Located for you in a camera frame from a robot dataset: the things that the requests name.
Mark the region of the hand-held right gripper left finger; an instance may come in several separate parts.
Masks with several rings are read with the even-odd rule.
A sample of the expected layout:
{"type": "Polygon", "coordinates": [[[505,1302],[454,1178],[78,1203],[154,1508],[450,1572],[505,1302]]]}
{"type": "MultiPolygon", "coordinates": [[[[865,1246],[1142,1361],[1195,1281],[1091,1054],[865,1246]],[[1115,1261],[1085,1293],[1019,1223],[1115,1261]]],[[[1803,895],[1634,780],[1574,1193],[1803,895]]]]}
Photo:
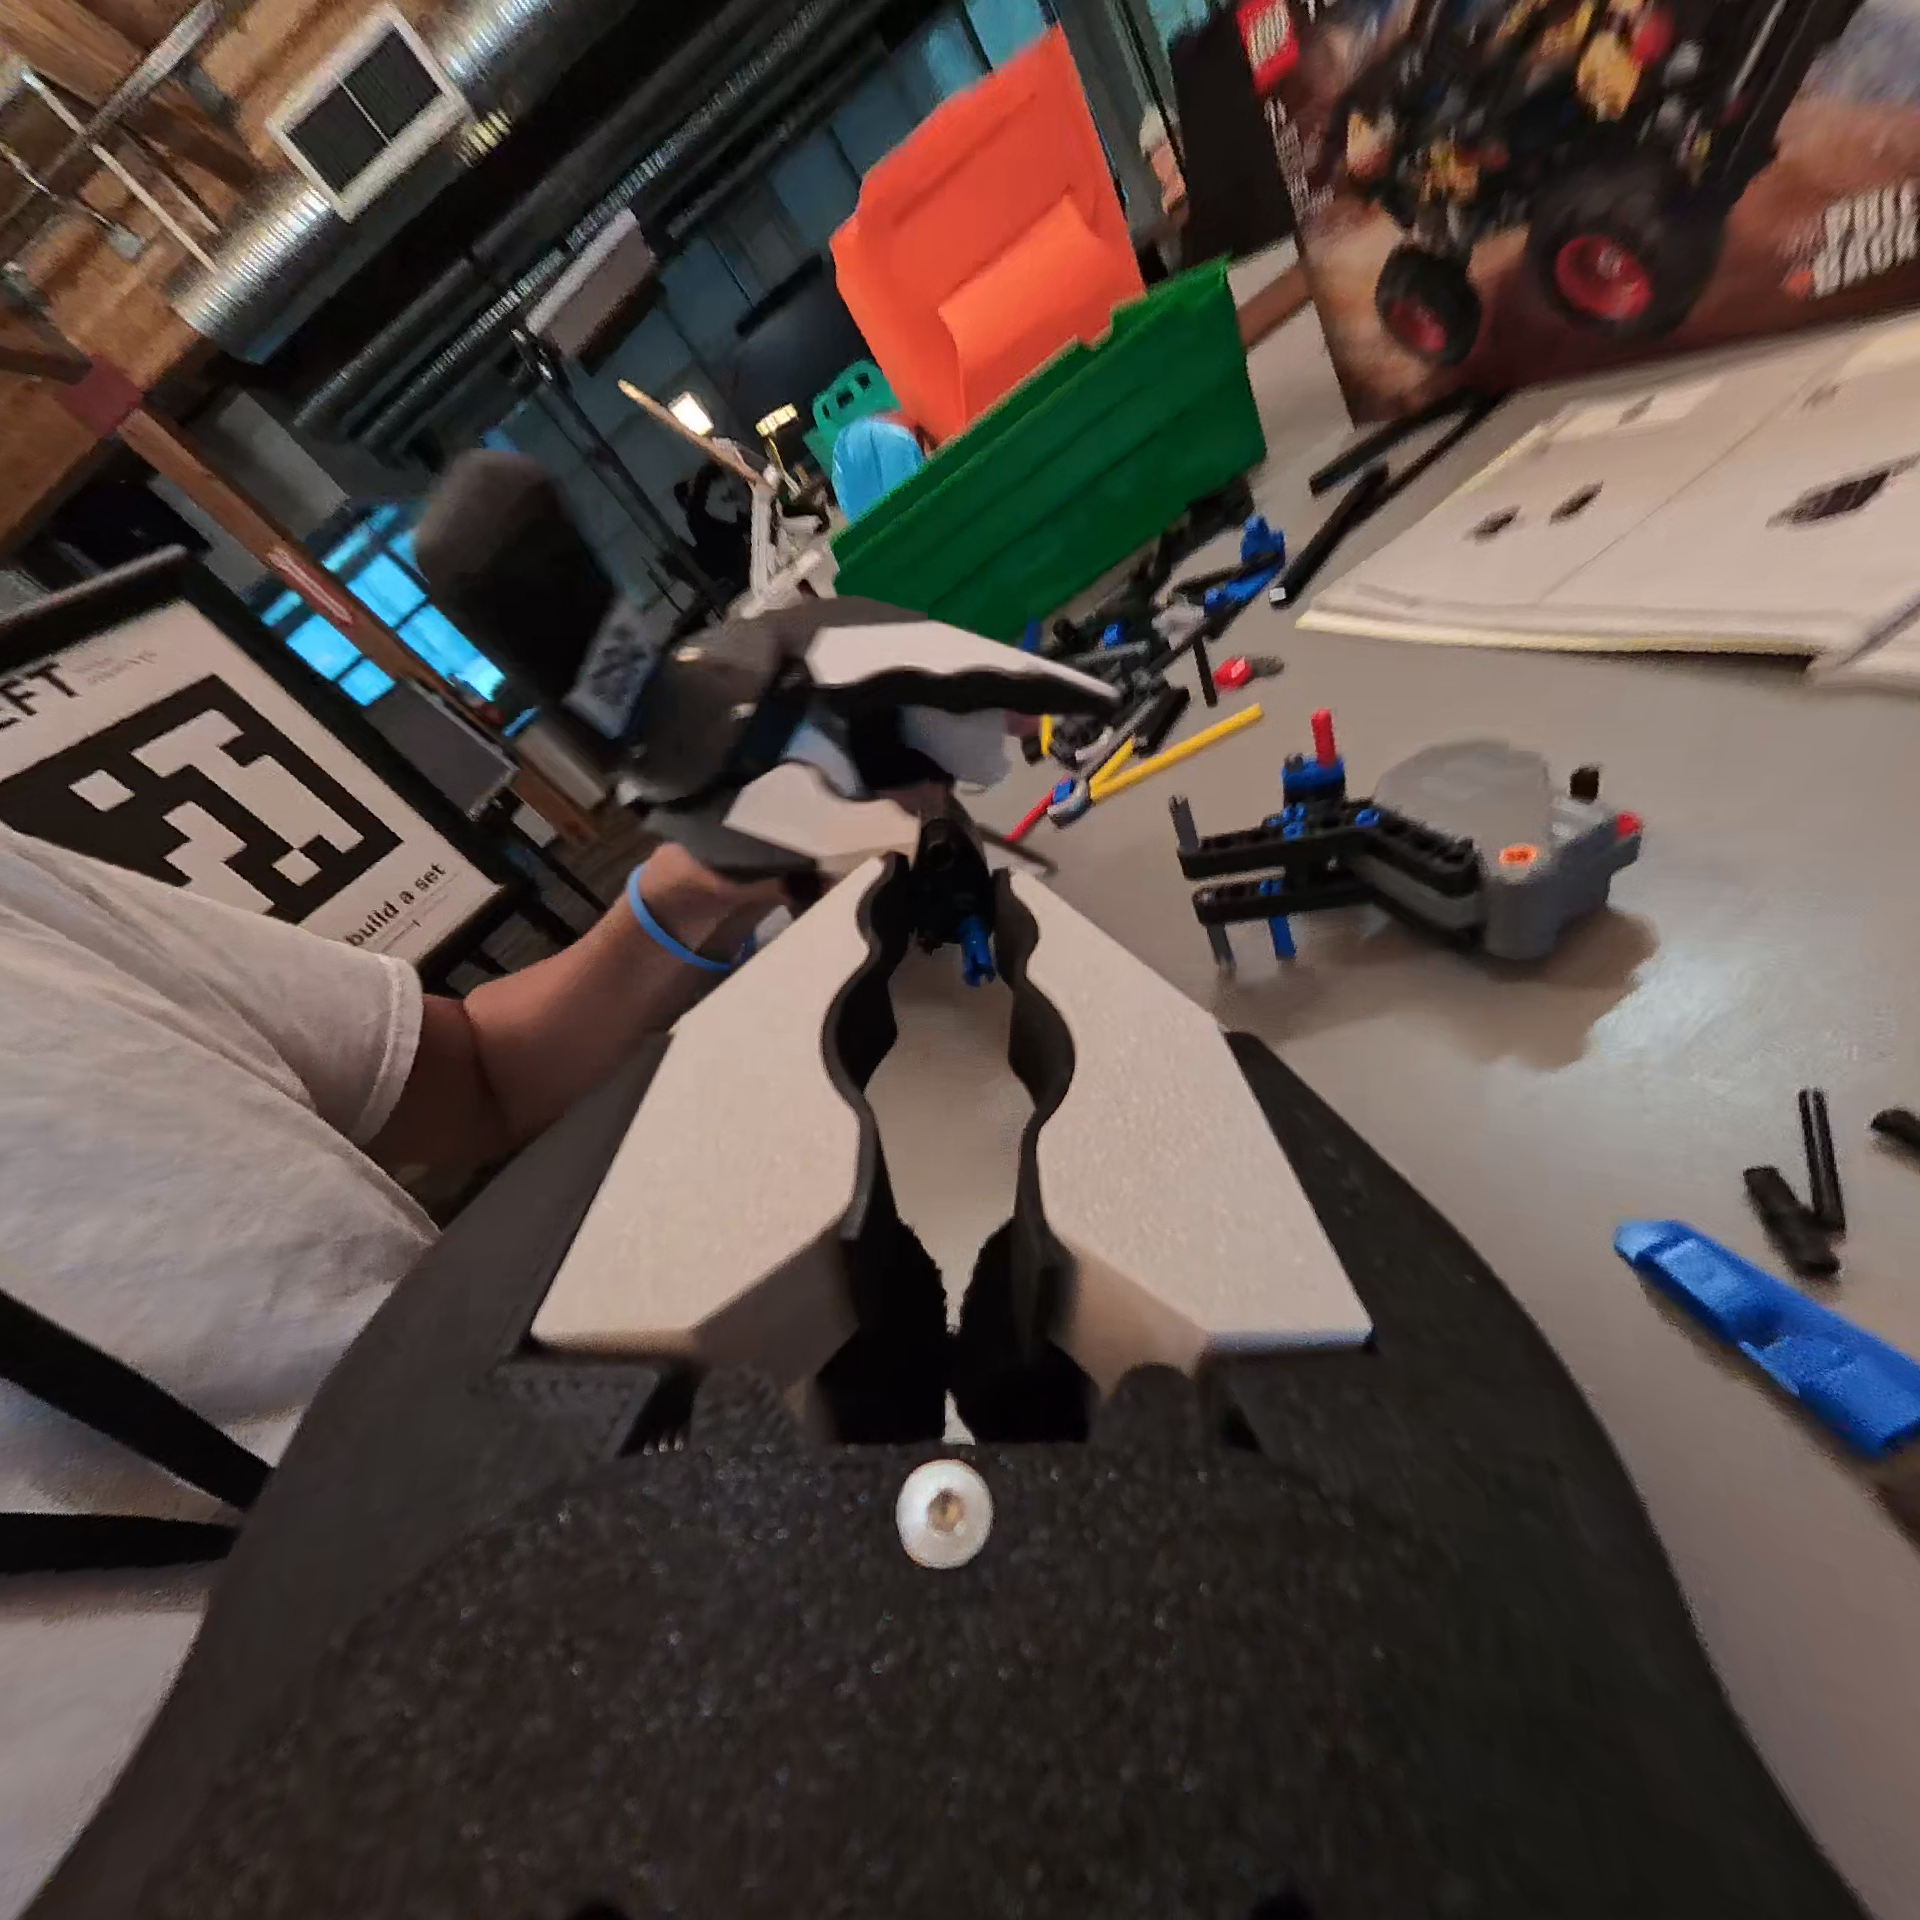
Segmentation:
{"type": "Polygon", "coordinates": [[[680,1019],[536,1311],[542,1354],[744,1367],[843,1444],[943,1437],[944,1278],[870,1102],[913,894],[903,854],[865,862],[680,1019]]]}

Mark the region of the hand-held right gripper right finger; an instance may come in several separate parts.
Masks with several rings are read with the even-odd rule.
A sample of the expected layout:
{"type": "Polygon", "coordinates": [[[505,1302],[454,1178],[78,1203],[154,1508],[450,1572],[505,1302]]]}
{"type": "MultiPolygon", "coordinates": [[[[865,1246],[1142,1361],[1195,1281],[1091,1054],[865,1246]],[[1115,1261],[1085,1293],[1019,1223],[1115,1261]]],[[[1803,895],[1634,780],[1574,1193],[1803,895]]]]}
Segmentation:
{"type": "Polygon", "coordinates": [[[1362,1302],[1229,1030],[1039,879],[998,878],[1008,1219],[960,1310],[979,1443],[1078,1443],[1142,1370],[1360,1354],[1362,1302]]]}

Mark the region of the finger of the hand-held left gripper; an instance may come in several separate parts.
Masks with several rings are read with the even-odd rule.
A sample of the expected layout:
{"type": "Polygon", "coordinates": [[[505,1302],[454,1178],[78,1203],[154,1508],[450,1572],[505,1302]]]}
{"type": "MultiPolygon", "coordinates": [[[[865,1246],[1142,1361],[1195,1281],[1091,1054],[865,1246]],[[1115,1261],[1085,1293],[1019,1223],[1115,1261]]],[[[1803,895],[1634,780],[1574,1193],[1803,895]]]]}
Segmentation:
{"type": "Polygon", "coordinates": [[[720,710],[705,719],[705,859],[739,878],[826,873],[969,825],[1013,770],[1007,710],[720,710]]]}
{"type": "Polygon", "coordinates": [[[883,609],[786,609],[784,654],[809,701],[843,719],[938,714],[1115,717],[1113,684],[1001,639],[883,609]]]}

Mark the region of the small black blue lego piece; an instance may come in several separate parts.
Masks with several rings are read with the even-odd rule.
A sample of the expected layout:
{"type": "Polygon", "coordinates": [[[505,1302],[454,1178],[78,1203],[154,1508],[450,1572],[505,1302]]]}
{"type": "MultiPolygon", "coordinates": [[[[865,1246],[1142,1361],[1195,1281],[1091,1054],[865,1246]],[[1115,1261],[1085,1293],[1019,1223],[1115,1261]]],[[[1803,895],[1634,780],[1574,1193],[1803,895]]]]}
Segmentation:
{"type": "Polygon", "coordinates": [[[994,983],[998,878],[974,831],[955,817],[926,819],[907,878],[917,947],[955,948],[974,989],[994,983]]]}

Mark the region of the lego assembly with grey motor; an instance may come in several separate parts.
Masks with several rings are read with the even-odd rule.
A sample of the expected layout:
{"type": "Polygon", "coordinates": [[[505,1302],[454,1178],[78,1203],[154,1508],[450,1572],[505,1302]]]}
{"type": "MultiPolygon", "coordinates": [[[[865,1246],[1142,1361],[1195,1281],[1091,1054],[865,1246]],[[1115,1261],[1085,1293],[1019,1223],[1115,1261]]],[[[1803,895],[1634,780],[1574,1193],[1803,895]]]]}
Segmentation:
{"type": "Polygon", "coordinates": [[[1634,810],[1603,796],[1595,763],[1558,780],[1543,754],[1486,737],[1416,751],[1358,790],[1330,708],[1310,714],[1310,747],[1282,762],[1280,803],[1261,822],[1203,831],[1187,797],[1169,817],[1223,972],[1239,926],[1264,929],[1290,967],[1301,918],[1362,908],[1504,967],[1536,964],[1609,908],[1646,836],[1634,810]]]}

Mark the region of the person's left forearm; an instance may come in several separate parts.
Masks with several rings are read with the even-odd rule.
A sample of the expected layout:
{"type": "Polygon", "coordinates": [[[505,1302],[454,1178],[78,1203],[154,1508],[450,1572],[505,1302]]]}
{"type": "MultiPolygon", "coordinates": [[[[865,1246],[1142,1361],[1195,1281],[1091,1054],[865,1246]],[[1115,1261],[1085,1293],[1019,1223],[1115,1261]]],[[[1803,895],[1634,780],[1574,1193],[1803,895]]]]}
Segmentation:
{"type": "Polygon", "coordinates": [[[623,898],[560,954],[464,999],[429,996],[413,1070],[370,1159],[450,1172],[511,1159],[719,981],[656,948],[623,898]]]}

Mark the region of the pile of small lego pieces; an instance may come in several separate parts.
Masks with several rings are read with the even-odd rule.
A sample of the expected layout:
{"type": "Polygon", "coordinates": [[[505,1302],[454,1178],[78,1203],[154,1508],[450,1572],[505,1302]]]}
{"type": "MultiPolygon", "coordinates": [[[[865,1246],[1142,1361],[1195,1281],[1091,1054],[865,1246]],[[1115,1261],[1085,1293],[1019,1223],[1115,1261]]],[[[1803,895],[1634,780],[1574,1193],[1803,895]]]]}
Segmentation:
{"type": "Polygon", "coordinates": [[[1030,622],[1024,652],[1110,684],[1125,716],[1152,707],[1171,667],[1225,634],[1290,558],[1282,527],[1253,514],[1230,565],[1182,574],[1206,530],[1195,514],[1181,518],[1085,614],[1030,622]]]}

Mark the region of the long yellow lego axle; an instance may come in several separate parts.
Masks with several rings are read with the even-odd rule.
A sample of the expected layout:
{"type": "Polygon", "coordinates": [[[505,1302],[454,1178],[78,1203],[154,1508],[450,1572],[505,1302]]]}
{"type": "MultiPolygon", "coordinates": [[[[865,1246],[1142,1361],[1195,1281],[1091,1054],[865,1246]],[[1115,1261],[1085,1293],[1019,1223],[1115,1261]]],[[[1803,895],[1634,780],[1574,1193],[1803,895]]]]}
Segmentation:
{"type": "Polygon", "coordinates": [[[1219,747],[1225,740],[1238,738],[1239,733],[1261,726],[1262,719],[1264,719],[1264,708],[1261,705],[1250,705],[1250,707],[1214,722],[1211,726],[1208,726],[1199,733],[1191,733],[1189,738],[1176,742],[1174,747],[1165,747],[1161,751],[1158,751],[1150,758],[1130,762],[1128,769],[1123,769],[1119,774],[1113,774],[1104,781],[1103,793],[1113,796],[1113,793],[1133,789],[1133,786],[1137,786],[1146,780],[1169,774],[1176,769],[1195,758],[1199,754],[1209,751],[1211,747],[1219,747]]]}

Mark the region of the long black lego beam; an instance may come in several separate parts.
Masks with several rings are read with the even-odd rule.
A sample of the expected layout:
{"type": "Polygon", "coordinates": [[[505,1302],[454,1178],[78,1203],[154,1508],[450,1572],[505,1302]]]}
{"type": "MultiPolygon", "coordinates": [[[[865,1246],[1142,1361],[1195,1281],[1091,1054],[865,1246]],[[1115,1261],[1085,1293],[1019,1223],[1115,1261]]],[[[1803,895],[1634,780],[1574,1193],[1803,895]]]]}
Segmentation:
{"type": "Polygon", "coordinates": [[[1306,587],[1334,561],[1336,550],[1377,514],[1385,486],[1385,465],[1373,465],[1352,479],[1330,514],[1270,587],[1266,604],[1272,609],[1288,609],[1301,599],[1306,587]]]}
{"type": "Polygon", "coordinates": [[[1477,423],[1488,418],[1488,414],[1493,414],[1504,401],[1507,394],[1481,389],[1459,389],[1439,396],[1399,418],[1360,431],[1358,439],[1345,446],[1330,461],[1310,474],[1309,489],[1312,497],[1325,497],[1326,492],[1346,484],[1368,468],[1381,465],[1393,449],[1434,426],[1440,426],[1443,421],[1463,423],[1459,431],[1454,431],[1454,439],[1470,434],[1477,423]]]}

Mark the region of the lego set box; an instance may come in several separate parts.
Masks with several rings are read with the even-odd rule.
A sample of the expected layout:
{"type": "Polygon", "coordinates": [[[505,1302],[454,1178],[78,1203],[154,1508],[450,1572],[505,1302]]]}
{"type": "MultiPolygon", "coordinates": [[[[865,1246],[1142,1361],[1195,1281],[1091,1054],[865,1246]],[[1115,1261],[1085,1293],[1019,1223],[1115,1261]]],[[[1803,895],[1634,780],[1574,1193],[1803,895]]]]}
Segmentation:
{"type": "Polygon", "coordinates": [[[1232,21],[1358,426],[1915,308],[1915,3],[1232,21]]]}

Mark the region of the person's left hand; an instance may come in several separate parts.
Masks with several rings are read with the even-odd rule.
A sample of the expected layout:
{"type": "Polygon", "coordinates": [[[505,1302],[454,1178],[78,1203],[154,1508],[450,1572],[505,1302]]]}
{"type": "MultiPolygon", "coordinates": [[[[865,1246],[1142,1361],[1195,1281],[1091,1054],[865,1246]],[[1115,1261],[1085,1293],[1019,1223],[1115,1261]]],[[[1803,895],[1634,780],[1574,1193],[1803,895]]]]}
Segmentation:
{"type": "Polygon", "coordinates": [[[688,947],[733,957],[750,930],[790,908],[779,879],[741,879],[706,869],[680,846],[661,846],[646,862],[643,891],[661,923],[688,947]]]}

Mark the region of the blue wristband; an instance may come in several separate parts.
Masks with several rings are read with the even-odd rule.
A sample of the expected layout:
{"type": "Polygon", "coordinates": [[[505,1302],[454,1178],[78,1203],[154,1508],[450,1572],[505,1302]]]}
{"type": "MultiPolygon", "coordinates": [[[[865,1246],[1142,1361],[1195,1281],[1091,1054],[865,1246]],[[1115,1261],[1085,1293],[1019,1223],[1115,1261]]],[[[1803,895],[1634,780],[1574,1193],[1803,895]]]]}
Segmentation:
{"type": "Polygon", "coordinates": [[[680,934],[675,934],[661,918],[656,916],[654,908],[647,902],[643,891],[643,875],[646,865],[637,867],[625,887],[625,902],[641,929],[641,933],[664,954],[669,954],[680,964],[688,969],[697,969],[710,975],[729,975],[747,964],[760,947],[757,933],[750,930],[744,943],[733,954],[733,957],[715,957],[705,950],[688,947],[680,934]]]}

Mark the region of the light blue round object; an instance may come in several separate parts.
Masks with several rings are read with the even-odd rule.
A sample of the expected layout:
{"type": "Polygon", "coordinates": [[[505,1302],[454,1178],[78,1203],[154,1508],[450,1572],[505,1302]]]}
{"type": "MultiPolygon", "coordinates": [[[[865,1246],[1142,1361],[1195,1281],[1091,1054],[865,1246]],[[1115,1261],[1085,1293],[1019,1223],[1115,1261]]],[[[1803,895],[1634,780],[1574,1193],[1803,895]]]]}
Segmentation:
{"type": "Polygon", "coordinates": [[[926,465],[922,431],[894,412],[855,418],[833,442],[833,493],[848,522],[867,517],[926,465]]]}

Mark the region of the green plastic bin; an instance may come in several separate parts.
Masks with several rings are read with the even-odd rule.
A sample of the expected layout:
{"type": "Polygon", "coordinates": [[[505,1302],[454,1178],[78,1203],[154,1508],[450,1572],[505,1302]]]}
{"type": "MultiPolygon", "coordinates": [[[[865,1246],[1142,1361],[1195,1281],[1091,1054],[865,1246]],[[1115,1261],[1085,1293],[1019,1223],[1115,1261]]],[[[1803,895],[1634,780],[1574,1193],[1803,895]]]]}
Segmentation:
{"type": "Polygon", "coordinates": [[[1015,642],[1266,454],[1223,258],[1125,305],[834,541],[834,594],[1015,642]]]}

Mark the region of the black white marker sign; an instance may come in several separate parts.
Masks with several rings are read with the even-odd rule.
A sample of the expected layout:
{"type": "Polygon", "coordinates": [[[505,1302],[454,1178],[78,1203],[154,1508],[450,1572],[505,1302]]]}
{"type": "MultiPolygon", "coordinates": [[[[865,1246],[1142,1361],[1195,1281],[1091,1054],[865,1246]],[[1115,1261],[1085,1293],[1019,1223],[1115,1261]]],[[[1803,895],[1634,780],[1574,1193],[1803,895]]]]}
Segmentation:
{"type": "Polygon", "coordinates": [[[6,613],[3,817],[425,975],[533,901],[361,710],[178,549],[6,613]]]}

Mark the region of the white shirt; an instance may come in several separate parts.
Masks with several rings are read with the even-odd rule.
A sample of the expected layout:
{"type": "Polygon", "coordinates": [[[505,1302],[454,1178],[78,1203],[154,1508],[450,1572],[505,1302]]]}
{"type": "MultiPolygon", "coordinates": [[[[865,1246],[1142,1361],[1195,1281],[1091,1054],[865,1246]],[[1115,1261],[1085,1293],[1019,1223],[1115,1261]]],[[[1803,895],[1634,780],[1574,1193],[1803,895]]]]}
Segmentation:
{"type": "MultiPolygon", "coordinates": [[[[6,828],[6,1293],[278,1461],[435,1239],[365,1151],[423,989],[326,941],[6,828]]],[[[166,1471],[6,1383],[6,1513],[205,1517],[166,1471]]],[[[143,1740],[206,1581],[6,1598],[6,1916],[143,1740]]]]}

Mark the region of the blue brick separator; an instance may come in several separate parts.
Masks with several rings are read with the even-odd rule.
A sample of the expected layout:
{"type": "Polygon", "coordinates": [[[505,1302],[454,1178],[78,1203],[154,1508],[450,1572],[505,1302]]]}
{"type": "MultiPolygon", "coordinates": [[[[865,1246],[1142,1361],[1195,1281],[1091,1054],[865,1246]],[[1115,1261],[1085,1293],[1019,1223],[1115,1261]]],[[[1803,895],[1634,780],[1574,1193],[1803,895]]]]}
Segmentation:
{"type": "Polygon", "coordinates": [[[1918,1363],[1682,1221],[1627,1219],[1617,1255],[1832,1437],[1882,1461],[1918,1437],[1918,1363]]]}

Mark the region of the white ceiling vent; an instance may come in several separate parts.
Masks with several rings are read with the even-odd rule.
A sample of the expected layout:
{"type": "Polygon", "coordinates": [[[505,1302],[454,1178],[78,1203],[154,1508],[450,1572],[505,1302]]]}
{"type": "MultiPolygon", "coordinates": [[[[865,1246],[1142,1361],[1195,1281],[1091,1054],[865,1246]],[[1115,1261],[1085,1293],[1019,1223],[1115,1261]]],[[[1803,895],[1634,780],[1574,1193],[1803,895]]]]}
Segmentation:
{"type": "Polygon", "coordinates": [[[381,202],[473,110],[418,27],[370,12],[267,116],[272,143],[343,222],[381,202]]]}

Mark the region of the instruction booklet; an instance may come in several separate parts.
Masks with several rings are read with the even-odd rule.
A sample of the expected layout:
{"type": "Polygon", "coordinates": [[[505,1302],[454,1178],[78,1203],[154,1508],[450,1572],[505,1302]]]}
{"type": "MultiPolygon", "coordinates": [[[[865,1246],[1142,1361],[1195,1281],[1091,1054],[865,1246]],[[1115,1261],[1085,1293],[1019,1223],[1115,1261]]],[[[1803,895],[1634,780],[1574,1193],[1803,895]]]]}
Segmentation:
{"type": "Polygon", "coordinates": [[[1547,654],[1781,657],[1918,689],[1918,323],[1559,409],[1320,593],[1310,631],[1547,654]]]}

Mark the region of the silver air duct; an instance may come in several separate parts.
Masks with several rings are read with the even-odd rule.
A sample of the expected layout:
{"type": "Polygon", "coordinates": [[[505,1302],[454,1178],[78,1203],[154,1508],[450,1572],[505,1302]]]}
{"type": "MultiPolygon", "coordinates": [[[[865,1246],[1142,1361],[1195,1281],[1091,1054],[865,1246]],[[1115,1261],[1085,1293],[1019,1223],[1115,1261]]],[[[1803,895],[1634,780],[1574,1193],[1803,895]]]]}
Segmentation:
{"type": "Polygon", "coordinates": [[[247,106],[264,171],[215,239],[166,283],[182,323],[237,359],[271,359],[370,258],[448,188],[505,143],[576,61],[630,13],[605,3],[393,5],[471,103],[473,121],[405,173],[355,222],[302,180],[267,135],[267,116],[376,9],[315,5],[247,106]]]}

